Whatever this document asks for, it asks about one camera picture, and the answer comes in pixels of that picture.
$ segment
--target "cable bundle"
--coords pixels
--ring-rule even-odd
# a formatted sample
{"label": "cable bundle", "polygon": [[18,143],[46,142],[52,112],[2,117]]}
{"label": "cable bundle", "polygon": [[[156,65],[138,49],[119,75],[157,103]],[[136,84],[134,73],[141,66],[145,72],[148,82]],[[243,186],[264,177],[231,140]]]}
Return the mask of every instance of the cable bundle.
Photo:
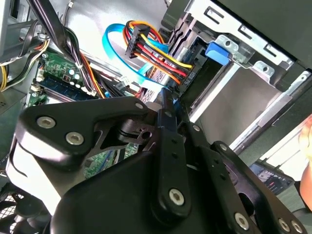
{"label": "cable bundle", "polygon": [[98,71],[91,69],[88,60],[80,52],[78,39],[75,33],[61,24],[51,3],[48,0],[27,1],[47,35],[63,54],[75,63],[76,67],[81,72],[86,89],[89,92],[96,90],[101,98],[105,98],[105,91],[120,96],[121,93],[117,93],[116,88],[112,88],[112,85],[108,84],[108,81],[106,81],[106,83],[105,81],[101,81],[104,78]]}
{"label": "cable bundle", "polygon": [[1,86],[0,86],[0,91],[3,92],[5,90],[7,90],[8,88],[10,88],[10,87],[12,87],[14,85],[17,85],[17,84],[21,83],[23,80],[25,80],[25,78],[27,77],[27,75],[30,72],[31,68],[33,67],[34,63],[36,62],[36,60],[48,48],[49,43],[50,43],[50,40],[47,40],[41,46],[36,48],[37,51],[31,53],[28,56],[28,58],[26,60],[26,64],[25,64],[23,70],[21,71],[21,73],[16,78],[13,78],[9,82],[7,82],[7,78],[8,78],[8,75],[9,75],[9,65],[0,66],[1,70],[2,70],[2,83],[1,83]]}
{"label": "cable bundle", "polygon": [[[129,21],[122,31],[124,41],[127,45],[131,39],[134,27],[138,25],[149,26],[151,30],[148,37],[156,42],[164,44],[164,40],[161,35],[149,23],[144,21]],[[151,63],[155,68],[161,70],[172,78],[177,84],[180,84],[181,80],[187,76],[189,69],[192,68],[192,65],[175,60],[173,57],[154,46],[150,42],[149,38],[147,38],[144,34],[140,34],[139,42],[136,44],[134,55]]]}

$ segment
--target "yellow wire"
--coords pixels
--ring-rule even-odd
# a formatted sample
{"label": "yellow wire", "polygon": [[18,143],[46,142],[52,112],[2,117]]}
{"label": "yellow wire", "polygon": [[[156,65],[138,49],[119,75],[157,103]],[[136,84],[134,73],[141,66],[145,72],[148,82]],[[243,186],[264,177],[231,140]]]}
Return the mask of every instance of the yellow wire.
{"label": "yellow wire", "polygon": [[145,21],[133,21],[133,22],[130,22],[130,23],[129,23],[130,28],[132,28],[132,29],[134,28],[133,23],[135,23],[135,24],[145,24],[145,25],[147,25],[147,26],[150,26],[150,28],[152,28],[152,29],[157,33],[157,35],[160,37],[161,43],[162,43],[162,44],[165,43],[164,39],[163,39],[162,36],[159,34],[158,30],[156,30],[150,23],[145,22]]}
{"label": "yellow wire", "polygon": [[2,70],[2,83],[0,86],[0,91],[2,91],[6,87],[6,81],[7,81],[7,75],[6,75],[6,70],[4,66],[1,66],[1,70]]}
{"label": "yellow wire", "polygon": [[179,61],[175,60],[173,57],[171,57],[170,55],[168,55],[168,54],[162,52],[162,51],[161,51],[160,49],[158,49],[156,46],[153,46],[153,44],[151,44],[151,43],[148,41],[147,37],[146,37],[144,34],[140,34],[140,35],[141,35],[141,37],[145,40],[145,42],[146,42],[149,46],[151,46],[154,50],[156,50],[160,55],[163,55],[164,57],[166,57],[167,59],[169,59],[169,60],[175,62],[176,64],[180,65],[181,67],[192,68],[192,65],[179,62]]}
{"label": "yellow wire", "polygon": [[162,69],[161,67],[159,67],[157,64],[155,64],[154,62],[150,61],[147,57],[145,57],[144,55],[141,55],[139,53],[135,53],[136,56],[141,57],[142,59],[144,59],[147,62],[150,62],[153,64],[154,67],[156,67],[157,69],[161,70],[163,73],[167,74],[171,79],[173,79],[177,84],[180,84],[181,82],[171,73],[167,72],[166,70]]}
{"label": "yellow wire", "polygon": [[97,82],[97,80],[96,80],[95,77],[94,77],[93,71],[92,71],[92,69],[91,69],[91,67],[90,67],[90,65],[89,65],[89,63],[88,63],[86,57],[84,56],[84,54],[83,54],[82,52],[81,52],[80,54],[81,54],[82,59],[85,61],[86,65],[87,65],[87,69],[89,70],[90,77],[91,77],[91,79],[92,79],[94,85],[96,86],[97,91],[99,92],[99,94],[100,94],[100,96],[101,96],[102,98],[105,98],[105,95],[104,95],[104,93],[102,92],[101,88],[99,87],[98,82]]}

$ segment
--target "cable tie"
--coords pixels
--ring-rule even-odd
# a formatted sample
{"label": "cable tie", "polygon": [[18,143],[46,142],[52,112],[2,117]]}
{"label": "cable tie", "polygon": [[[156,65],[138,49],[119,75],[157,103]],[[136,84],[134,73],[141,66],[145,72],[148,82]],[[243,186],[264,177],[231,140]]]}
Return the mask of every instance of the cable tie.
{"label": "cable tie", "polygon": [[77,67],[78,69],[83,68],[83,64],[78,64],[77,62],[75,62],[75,65],[76,65],[76,67]]}

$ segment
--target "motherboard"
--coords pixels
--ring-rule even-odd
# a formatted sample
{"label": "motherboard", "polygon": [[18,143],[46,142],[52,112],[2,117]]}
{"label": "motherboard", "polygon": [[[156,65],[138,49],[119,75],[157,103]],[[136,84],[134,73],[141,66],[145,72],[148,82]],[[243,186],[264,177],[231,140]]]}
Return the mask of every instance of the motherboard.
{"label": "motherboard", "polygon": [[[25,107],[69,101],[98,99],[88,92],[78,68],[62,55],[46,51],[39,61],[38,72],[28,93]],[[106,151],[88,158],[84,163],[84,176],[90,178],[120,161],[121,150]],[[134,155],[137,146],[128,144],[122,159]]]}

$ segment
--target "computer fan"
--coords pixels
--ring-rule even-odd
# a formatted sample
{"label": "computer fan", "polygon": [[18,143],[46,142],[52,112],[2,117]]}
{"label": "computer fan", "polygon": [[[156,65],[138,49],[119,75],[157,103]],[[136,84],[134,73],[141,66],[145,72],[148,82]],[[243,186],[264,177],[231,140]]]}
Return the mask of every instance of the computer fan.
{"label": "computer fan", "polygon": [[[11,213],[3,212],[9,208],[14,208]],[[0,210],[0,214],[7,215],[0,218],[0,234],[40,234],[51,219],[41,200],[12,183],[1,189]]]}

